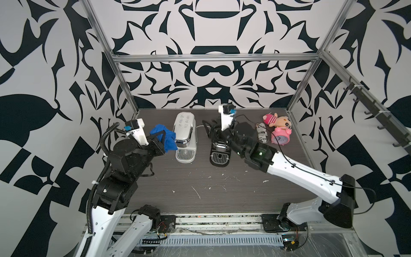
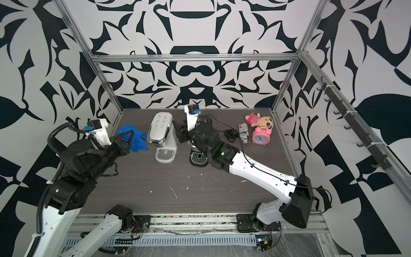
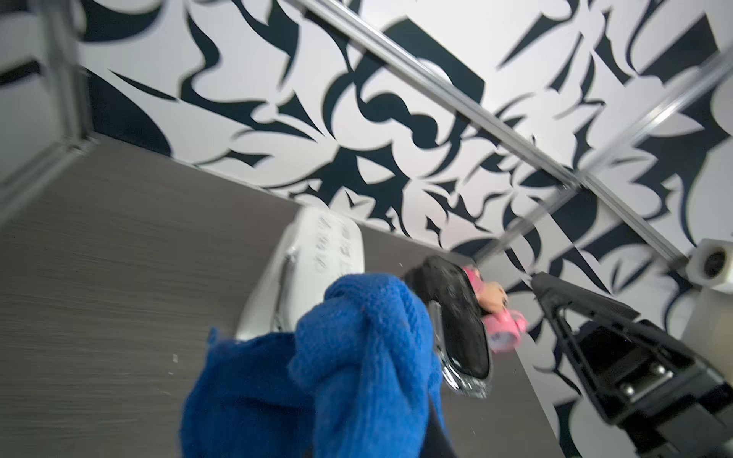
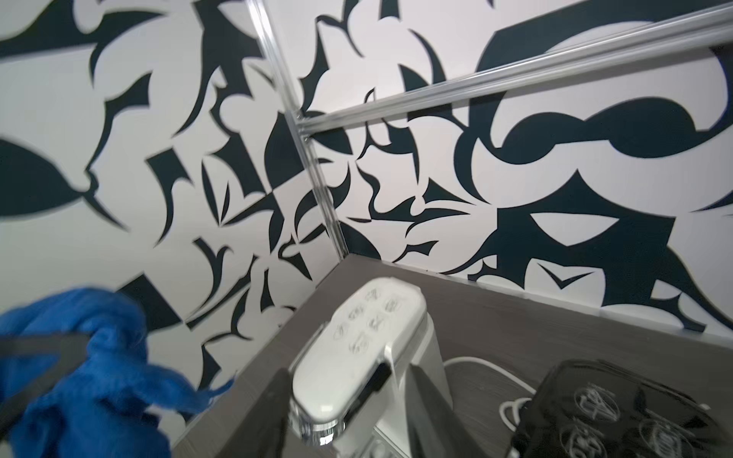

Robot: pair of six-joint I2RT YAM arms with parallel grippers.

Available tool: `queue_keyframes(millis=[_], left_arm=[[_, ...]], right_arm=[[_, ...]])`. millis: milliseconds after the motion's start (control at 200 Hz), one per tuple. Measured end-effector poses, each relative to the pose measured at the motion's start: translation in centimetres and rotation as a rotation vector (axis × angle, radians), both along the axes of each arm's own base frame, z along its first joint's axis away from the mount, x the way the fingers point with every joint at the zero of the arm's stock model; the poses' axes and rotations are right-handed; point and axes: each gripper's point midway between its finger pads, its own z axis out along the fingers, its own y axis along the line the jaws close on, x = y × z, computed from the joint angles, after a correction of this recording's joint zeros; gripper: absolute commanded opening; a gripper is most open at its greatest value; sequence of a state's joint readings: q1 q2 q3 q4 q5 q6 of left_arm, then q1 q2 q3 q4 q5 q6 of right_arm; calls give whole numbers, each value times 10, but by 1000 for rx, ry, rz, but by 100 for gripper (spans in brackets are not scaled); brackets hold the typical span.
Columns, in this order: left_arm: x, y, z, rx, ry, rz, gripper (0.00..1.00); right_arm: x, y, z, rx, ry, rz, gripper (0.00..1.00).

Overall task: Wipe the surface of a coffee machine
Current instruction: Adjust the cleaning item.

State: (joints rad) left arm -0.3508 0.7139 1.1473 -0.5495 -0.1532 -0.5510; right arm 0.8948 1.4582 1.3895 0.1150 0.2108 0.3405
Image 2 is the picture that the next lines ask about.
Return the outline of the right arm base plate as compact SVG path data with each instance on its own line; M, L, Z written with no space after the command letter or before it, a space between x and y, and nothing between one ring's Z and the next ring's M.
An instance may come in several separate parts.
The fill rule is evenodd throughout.
M237 221L237 230L240 233L280 231L279 222L273 222L270 225L265 225L251 214L237 214L235 217Z

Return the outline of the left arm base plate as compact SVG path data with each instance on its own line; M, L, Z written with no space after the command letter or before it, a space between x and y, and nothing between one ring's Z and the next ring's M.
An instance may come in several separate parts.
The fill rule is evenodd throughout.
M151 215L133 215L130 221L127 221L126 226L121 228L121 232L137 234L148 232L151 226Z

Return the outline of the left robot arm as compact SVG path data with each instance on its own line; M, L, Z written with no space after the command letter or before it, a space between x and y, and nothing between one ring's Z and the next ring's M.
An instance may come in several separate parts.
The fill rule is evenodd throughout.
M123 205L109 210L103 221L89 232L75 247L62 252L66 235L96 188L97 180L106 176L106 170L117 167L116 160L130 153L134 137L127 131L109 138L102 146L95 137L81 139L62 150L55 137L65 128L74 130L71 123L54 129L47 144L60 157L61 164L54 178L48 182L36 211L36 232L25 255L27 257L89 257L114 234L128 231L133 211Z

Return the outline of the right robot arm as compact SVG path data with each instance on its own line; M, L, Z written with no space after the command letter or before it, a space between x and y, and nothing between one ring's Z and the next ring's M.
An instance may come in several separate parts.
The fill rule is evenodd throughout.
M297 228L307 228L316 189L307 176L290 176L256 162L243 151L222 141L211 122L200 122L194 128L179 125L177 138L181 142L190 142L206 156L213 168L242 177L277 198L276 201L257 204L253 220L264 225L286 221Z

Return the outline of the white coffee machine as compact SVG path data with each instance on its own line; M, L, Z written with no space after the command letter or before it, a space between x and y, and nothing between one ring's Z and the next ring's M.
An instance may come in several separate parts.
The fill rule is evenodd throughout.
M174 161L179 141L171 113L158 112L154 116L147 141L156 148L155 158L159 163L169 164Z

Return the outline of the black coffee machine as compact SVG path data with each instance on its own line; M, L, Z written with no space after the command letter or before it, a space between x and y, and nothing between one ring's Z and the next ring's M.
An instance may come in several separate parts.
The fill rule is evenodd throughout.
M189 162L192 166L199 168L206 167L209 164L207 156L200 152L196 147L191 148Z

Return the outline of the blue cloth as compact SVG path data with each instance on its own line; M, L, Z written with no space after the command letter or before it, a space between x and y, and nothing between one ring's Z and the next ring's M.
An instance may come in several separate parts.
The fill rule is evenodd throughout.
M133 125L124 125L117 131L117 135L121 136L127 142L133 153L148 150L146 144L147 134L137 130Z

